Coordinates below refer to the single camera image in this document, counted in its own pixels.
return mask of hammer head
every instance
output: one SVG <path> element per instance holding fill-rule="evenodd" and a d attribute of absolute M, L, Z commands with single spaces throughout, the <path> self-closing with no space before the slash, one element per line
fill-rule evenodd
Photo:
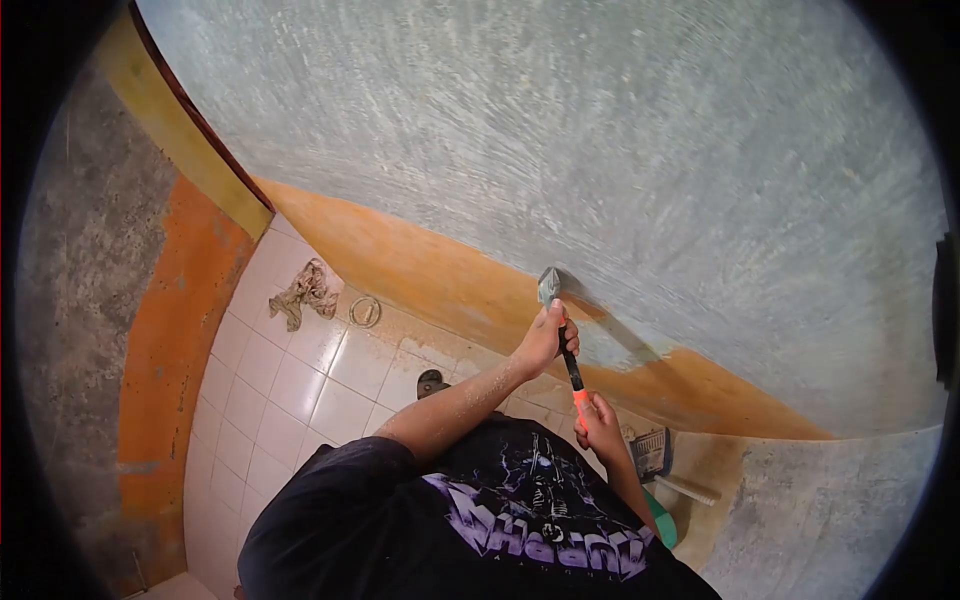
<path fill-rule="evenodd" d="M 550 308 L 550 302 L 560 295 L 560 275 L 553 267 L 548 267 L 537 280 L 537 300 Z"/>

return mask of black t-shirt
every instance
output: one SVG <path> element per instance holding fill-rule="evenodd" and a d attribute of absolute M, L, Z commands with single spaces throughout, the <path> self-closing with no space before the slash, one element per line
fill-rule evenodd
<path fill-rule="evenodd" d="M 718 597 L 567 441 L 498 414 L 426 469 L 386 438 L 321 446 L 238 568 L 251 600 Z"/>

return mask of concrete wall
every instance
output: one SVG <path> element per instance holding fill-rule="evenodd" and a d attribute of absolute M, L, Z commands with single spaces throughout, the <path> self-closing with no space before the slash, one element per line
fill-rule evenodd
<path fill-rule="evenodd" d="M 16 341 L 36 449 L 67 524 L 119 595 L 139 588 L 132 552 L 142 557 L 154 534 L 121 508 L 127 336 L 177 175 L 88 66 L 47 136 L 20 242 Z"/>
<path fill-rule="evenodd" d="M 15 336 L 44 474 L 116 597 L 186 569 L 190 425 L 252 249 L 88 64 L 37 167 L 17 257 Z"/>
<path fill-rule="evenodd" d="M 843 3 L 138 4 L 254 175 L 559 264 L 835 435 L 942 419 L 939 181 Z M 584 362 L 644 360 L 601 333 Z"/>
<path fill-rule="evenodd" d="M 724 598 L 863 597 L 916 510 L 940 435 L 751 441 L 701 575 Z"/>

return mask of rag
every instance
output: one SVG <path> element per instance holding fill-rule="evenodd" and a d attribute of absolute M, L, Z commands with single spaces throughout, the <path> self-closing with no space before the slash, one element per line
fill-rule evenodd
<path fill-rule="evenodd" d="M 324 319 L 333 319 L 344 281 L 320 258 L 311 258 L 285 291 L 270 299 L 270 318 L 282 312 L 287 331 L 297 331 L 303 321 L 300 305 L 306 303 Z"/>

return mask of floor drain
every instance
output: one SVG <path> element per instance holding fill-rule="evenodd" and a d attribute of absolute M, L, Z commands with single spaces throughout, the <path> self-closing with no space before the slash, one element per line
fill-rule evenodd
<path fill-rule="evenodd" d="M 369 329 L 380 320 L 380 302 L 373 296 L 361 296 L 350 305 L 349 317 L 352 324 L 361 329 Z"/>

